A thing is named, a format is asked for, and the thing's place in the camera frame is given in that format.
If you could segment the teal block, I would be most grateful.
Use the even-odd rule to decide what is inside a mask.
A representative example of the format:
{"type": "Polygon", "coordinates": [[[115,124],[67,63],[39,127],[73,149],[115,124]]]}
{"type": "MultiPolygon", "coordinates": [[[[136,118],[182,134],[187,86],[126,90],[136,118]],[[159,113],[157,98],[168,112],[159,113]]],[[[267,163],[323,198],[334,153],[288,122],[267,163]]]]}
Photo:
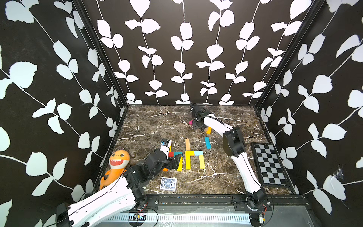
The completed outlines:
{"type": "Polygon", "coordinates": [[[174,152],[173,155],[176,157],[177,155],[182,155],[182,152],[174,152]]]}

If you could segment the yellow plank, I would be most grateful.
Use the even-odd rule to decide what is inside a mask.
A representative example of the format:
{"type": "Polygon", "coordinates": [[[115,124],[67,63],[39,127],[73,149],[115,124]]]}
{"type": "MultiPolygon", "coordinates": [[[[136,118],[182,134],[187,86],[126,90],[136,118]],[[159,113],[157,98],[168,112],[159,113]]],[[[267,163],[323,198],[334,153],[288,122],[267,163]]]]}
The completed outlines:
{"type": "Polygon", "coordinates": [[[186,170],[191,170],[191,157],[190,156],[186,155],[185,165],[186,165],[186,170]]]}
{"type": "Polygon", "coordinates": [[[177,168],[178,172],[182,172],[182,170],[183,170],[182,166],[183,166],[183,157],[180,158],[179,165],[177,168]]]}

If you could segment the amber yellow short block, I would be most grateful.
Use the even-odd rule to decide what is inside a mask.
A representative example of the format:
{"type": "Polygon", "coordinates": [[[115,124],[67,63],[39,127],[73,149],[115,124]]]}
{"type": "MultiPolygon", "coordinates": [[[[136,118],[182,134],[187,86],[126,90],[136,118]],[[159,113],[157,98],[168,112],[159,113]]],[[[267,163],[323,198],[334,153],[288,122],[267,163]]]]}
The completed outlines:
{"type": "Polygon", "coordinates": [[[186,157],[195,156],[195,153],[194,151],[185,151],[185,156],[186,157]]]}

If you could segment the natural wood short block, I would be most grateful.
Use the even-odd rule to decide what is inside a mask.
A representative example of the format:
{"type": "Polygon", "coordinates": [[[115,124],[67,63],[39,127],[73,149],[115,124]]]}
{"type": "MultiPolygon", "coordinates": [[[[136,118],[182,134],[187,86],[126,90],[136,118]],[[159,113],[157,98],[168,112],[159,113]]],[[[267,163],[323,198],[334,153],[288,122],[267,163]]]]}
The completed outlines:
{"type": "Polygon", "coordinates": [[[185,139],[185,149],[186,151],[191,151],[190,139],[185,139]]]}

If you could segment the light blue block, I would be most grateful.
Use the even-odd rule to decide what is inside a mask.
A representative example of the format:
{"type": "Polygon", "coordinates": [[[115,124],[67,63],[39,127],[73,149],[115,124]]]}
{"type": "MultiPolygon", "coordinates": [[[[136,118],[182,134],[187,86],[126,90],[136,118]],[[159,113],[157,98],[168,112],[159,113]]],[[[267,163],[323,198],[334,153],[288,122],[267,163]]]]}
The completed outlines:
{"type": "Polygon", "coordinates": [[[204,153],[203,153],[203,151],[201,150],[201,151],[194,151],[194,156],[203,156],[204,155],[204,153]]]}

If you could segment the cyan long block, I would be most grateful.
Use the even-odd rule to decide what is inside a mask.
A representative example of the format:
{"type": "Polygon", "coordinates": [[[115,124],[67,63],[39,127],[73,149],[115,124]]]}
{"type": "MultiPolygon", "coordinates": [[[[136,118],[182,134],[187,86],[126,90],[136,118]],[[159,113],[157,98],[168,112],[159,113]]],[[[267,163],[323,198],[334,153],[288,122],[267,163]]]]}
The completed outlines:
{"type": "Polygon", "coordinates": [[[209,137],[205,137],[204,139],[205,139],[206,148],[211,149],[211,143],[209,137]]]}

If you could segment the yellow-green long block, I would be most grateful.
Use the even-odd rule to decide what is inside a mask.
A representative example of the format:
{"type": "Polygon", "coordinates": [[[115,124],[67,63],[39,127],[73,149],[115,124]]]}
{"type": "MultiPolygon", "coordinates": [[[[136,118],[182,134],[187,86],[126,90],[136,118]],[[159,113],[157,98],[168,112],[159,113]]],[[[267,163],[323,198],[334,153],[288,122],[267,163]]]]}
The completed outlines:
{"type": "Polygon", "coordinates": [[[205,169],[204,155],[199,155],[199,167],[200,169],[205,169]]]}

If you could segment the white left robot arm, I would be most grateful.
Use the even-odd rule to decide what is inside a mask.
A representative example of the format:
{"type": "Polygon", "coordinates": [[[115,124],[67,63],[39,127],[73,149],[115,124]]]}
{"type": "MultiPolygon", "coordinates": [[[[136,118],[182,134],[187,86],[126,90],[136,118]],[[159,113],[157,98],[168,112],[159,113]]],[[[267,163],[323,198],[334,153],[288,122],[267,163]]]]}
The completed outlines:
{"type": "Polygon", "coordinates": [[[173,158],[156,149],[147,158],[130,166],[113,183],[77,203],[57,207],[56,227],[94,227],[109,217],[147,203],[143,188],[163,169],[177,170],[182,155],[173,158]]]}

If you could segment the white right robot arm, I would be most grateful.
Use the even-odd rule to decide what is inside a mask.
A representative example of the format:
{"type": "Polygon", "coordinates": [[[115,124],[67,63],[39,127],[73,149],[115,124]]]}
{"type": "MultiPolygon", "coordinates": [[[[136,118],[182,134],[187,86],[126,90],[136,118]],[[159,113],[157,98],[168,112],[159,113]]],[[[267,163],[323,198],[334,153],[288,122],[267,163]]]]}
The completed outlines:
{"type": "Polygon", "coordinates": [[[232,127],[208,111],[205,107],[190,104],[194,129],[204,130],[210,127],[223,137],[224,152],[232,158],[244,182],[248,198],[259,204],[266,198],[266,193],[256,178],[248,161],[245,141],[239,127],[232,127]]]}

